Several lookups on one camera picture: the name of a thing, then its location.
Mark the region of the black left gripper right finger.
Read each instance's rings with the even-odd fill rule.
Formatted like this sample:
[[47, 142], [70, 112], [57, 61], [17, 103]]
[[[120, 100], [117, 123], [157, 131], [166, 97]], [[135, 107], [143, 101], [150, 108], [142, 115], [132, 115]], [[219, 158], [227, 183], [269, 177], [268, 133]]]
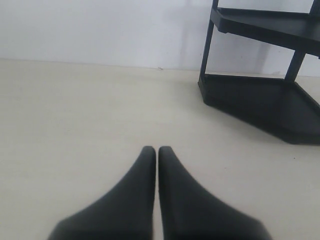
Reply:
[[158, 191], [165, 240], [270, 240], [265, 226], [216, 198], [170, 146], [158, 150]]

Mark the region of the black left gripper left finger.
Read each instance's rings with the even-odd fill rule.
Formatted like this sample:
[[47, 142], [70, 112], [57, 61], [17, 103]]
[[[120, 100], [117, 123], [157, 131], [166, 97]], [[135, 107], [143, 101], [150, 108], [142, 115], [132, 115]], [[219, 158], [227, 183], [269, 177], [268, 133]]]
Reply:
[[156, 151], [144, 146], [125, 176], [104, 196], [61, 220], [50, 240], [151, 240]]

